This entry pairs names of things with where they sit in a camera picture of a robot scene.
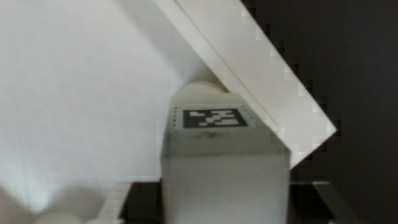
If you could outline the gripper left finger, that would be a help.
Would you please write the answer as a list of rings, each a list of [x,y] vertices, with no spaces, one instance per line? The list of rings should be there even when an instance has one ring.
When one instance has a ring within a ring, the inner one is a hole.
[[[158,181],[113,185],[94,224],[163,224]]]

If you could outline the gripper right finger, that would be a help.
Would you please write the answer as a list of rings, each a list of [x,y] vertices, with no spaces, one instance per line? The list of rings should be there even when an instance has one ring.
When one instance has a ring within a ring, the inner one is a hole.
[[[287,224],[362,224],[328,181],[289,184]]]

